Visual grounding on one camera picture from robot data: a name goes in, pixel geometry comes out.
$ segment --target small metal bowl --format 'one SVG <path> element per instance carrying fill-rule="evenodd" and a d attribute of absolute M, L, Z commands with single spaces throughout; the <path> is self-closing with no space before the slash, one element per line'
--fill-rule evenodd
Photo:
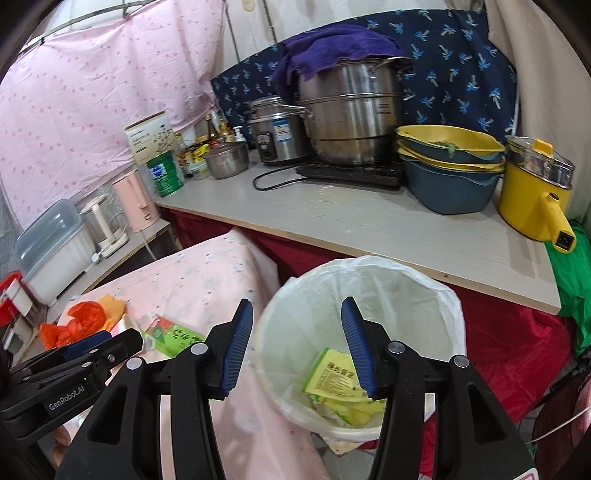
<path fill-rule="evenodd" d="M 216 147 L 204 156 L 212 177 L 222 180 L 248 168 L 248 147 L 245 142 L 231 142 Z"/>

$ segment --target clear plastic container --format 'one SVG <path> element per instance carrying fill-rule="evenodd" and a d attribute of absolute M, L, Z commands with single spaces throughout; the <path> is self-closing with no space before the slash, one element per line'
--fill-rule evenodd
<path fill-rule="evenodd" d="M 51 306 L 91 263 L 95 243 L 69 200 L 55 202 L 17 239 L 23 283 Z"/>

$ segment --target garbage bag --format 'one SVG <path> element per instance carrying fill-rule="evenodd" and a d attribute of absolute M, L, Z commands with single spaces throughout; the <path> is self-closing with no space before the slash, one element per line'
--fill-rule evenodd
<path fill-rule="evenodd" d="M 296 425 L 335 440 L 367 442 L 379 437 L 382 415 L 361 428 L 339 427 L 318 415 L 302 392 L 324 348 L 349 353 L 340 322 L 348 296 L 366 320 L 382 324 L 391 339 L 429 358 L 465 355 L 465 325 L 453 290 L 381 257 L 334 260 L 289 279 L 277 291 L 255 334 L 255 366 L 264 390 Z M 425 420 L 434 411 L 434 395 L 426 395 Z"/>

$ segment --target counter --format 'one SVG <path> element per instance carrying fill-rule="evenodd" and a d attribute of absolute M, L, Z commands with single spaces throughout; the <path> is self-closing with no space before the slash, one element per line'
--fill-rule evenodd
<path fill-rule="evenodd" d="M 256 157 L 251 151 L 251 168 L 240 175 L 189 180 L 156 204 L 346 255 L 380 255 L 436 280 L 547 313 L 560 310 L 545 245 L 503 221 L 495 207 L 498 196 L 482 212 L 444 216 L 406 188 L 308 180 L 259 192 L 252 180 L 269 168 Z M 297 177 L 290 169 L 259 186 Z"/>

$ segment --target yellow cloth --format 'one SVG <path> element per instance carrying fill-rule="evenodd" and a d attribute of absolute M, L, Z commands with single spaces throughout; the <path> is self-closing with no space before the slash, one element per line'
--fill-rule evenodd
<path fill-rule="evenodd" d="M 99 305 L 103 307 L 105 316 L 107 318 L 102 330 L 110 332 L 115 325 L 121 320 L 127 308 L 125 300 L 117 300 L 113 295 L 105 295 L 98 301 Z"/>

